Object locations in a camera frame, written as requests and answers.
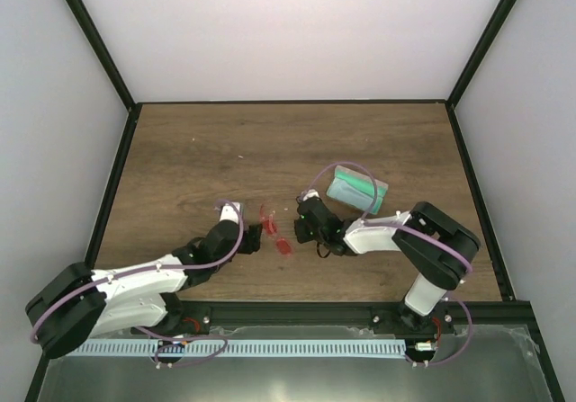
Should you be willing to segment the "pink transparent sunglasses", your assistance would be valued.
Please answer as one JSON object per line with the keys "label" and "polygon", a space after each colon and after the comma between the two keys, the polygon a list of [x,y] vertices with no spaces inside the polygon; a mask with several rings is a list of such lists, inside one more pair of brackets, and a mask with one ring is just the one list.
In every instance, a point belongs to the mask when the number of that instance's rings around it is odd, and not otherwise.
{"label": "pink transparent sunglasses", "polygon": [[282,256],[290,256],[293,253],[289,240],[282,236],[275,219],[275,211],[269,210],[265,204],[260,206],[259,218],[263,231],[273,242],[275,250]]}

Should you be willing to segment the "light blue cleaning cloth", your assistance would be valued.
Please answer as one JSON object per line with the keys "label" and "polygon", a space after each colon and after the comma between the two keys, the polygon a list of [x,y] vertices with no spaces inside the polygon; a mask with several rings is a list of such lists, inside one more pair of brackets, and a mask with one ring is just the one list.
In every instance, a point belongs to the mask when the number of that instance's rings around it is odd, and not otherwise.
{"label": "light blue cleaning cloth", "polygon": [[330,199],[359,210],[366,210],[373,201],[374,192],[363,192],[345,180],[336,178],[327,189]]}

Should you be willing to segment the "grey case green lining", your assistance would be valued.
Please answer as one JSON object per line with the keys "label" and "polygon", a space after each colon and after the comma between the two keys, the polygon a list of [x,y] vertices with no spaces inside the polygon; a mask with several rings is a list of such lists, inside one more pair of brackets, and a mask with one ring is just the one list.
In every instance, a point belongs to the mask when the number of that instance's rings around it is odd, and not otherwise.
{"label": "grey case green lining", "polygon": [[[373,192],[374,200],[374,185],[368,175],[358,173],[357,171],[346,168],[342,165],[337,165],[334,169],[333,180],[336,178],[347,181],[363,192]],[[388,184],[382,181],[376,180],[375,183],[377,185],[376,202],[372,202],[366,210],[362,210],[368,211],[371,215],[376,215],[380,211],[380,208],[383,205],[384,197],[389,188]]]}

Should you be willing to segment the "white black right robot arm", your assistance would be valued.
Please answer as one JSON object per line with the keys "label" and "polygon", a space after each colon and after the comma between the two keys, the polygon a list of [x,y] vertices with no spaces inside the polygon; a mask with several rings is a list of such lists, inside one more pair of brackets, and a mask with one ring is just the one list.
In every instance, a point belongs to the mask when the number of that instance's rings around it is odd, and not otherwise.
{"label": "white black right robot arm", "polygon": [[399,306],[402,326],[418,333],[447,292],[471,273],[480,239],[427,201],[387,218],[340,219],[314,191],[297,200],[294,232],[300,244],[314,242],[326,255],[401,252],[418,270]]}

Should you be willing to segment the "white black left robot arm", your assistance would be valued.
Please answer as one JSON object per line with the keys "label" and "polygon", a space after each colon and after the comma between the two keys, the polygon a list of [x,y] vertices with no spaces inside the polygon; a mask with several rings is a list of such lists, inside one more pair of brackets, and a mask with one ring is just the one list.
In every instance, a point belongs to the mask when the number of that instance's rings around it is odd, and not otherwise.
{"label": "white black left robot arm", "polygon": [[31,341],[57,359],[91,337],[131,327],[172,334],[184,323],[177,292],[207,282],[234,255],[258,251],[261,234],[260,224],[223,219],[152,262],[113,270],[71,264],[26,305]]}

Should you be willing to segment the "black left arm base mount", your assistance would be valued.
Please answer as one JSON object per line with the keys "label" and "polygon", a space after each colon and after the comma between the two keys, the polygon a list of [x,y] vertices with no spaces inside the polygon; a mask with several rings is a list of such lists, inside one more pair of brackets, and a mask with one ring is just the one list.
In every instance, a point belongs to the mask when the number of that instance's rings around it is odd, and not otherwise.
{"label": "black left arm base mount", "polygon": [[167,303],[167,315],[148,330],[159,335],[207,335],[212,321],[212,308],[207,303],[173,297]]}

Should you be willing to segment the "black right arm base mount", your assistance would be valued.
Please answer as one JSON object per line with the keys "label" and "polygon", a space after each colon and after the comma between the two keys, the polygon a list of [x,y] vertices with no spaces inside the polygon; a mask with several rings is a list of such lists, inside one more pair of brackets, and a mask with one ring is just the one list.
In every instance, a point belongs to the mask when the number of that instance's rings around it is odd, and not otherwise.
{"label": "black right arm base mount", "polygon": [[437,331],[441,334],[454,332],[453,325],[446,322],[440,312],[433,309],[430,314],[422,317],[403,301],[377,303],[370,307],[370,317],[369,325],[377,333],[399,338],[432,337]]}

